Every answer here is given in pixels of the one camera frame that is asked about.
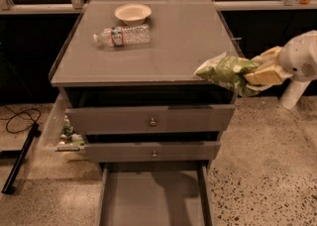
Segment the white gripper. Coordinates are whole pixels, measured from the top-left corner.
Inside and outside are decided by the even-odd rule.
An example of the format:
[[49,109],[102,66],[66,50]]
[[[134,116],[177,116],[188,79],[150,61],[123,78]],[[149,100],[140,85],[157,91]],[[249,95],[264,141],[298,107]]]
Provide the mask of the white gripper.
[[259,64],[276,60],[279,65],[257,69],[244,78],[253,85],[280,85],[290,77],[301,82],[317,79],[317,31],[296,36],[283,48],[276,46],[253,57]]

